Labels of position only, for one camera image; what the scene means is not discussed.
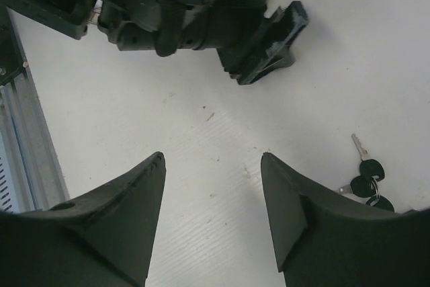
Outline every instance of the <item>bunch of keys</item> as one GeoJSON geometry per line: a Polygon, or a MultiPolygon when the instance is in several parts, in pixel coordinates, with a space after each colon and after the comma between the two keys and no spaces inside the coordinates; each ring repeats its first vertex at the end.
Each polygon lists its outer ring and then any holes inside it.
{"type": "Polygon", "coordinates": [[[363,148],[355,134],[352,135],[352,140],[360,154],[360,176],[354,178],[349,185],[340,188],[337,193],[341,195],[354,194],[359,198],[370,198],[366,205],[394,212],[393,205],[379,192],[378,182],[385,178],[383,166],[377,160],[370,158],[369,153],[363,148]]]}

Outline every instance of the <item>black key head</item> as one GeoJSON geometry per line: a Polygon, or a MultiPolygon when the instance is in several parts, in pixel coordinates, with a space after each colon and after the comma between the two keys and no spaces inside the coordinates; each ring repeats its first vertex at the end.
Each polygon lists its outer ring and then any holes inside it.
{"type": "Polygon", "coordinates": [[[385,171],[379,161],[375,159],[368,159],[360,163],[360,174],[366,181],[382,181],[385,178],[385,171]]]}
{"type": "Polygon", "coordinates": [[[381,208],[382,210],[385,211],[391,211],[394,212],[394,207],[391,204],[391,202],[389,200],[387,200],[385,197],[380,196],[379,197],[379,201],[377,196],[373,196],[372,198],[370,198],[365,205],[368,206],[372,206],[374,208],[381,208]]]}
{"type": "Polygon", "coordinates": [[[366,181],[363,176],[357,176],[351,181],[351,190],[359,198],[370,198],[376,194],[376,188],[373,183],[366,181]]]}

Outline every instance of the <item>key ring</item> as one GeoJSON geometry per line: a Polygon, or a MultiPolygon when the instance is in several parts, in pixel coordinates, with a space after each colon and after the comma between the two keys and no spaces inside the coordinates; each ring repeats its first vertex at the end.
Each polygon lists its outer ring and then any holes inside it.
{"type": "Polygon", "coordinates": [[[374,187],[374,189],[376,191],[376,193],[374,195],[374,196],[376,196],[376,201],[375,202],[378,203],[379,200],[381,199],[381,194],[379,193],[378,182],[373,178],[371,183],[372,183],[372,185],[373,185],[373,187],[374,187]]]}

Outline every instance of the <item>vent grille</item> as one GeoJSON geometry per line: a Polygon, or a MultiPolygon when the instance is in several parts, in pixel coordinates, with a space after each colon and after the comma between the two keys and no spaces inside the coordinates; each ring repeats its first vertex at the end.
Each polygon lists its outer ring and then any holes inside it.
{"type": "Polygon", "coordinates": [[[3,136],[0,134],[0,210],[9,213],[19,213],[19,205],[15,186],[7,162],[3,136]]]}

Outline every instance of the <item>table surface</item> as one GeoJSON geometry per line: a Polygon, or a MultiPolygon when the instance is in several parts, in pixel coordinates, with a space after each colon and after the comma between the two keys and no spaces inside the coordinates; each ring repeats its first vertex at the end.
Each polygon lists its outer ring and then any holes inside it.
{"type": "Polygon", "coordinates": [[[329,188],[358,174],[356,133],[398,212],[430,206],[429,0],[301,0],[297,63],[241,87],[215,50],[119,52],[16,20],[72,197],[164,152],[147,287],[284,285],[259,170],[271,151],[329,188]]]}

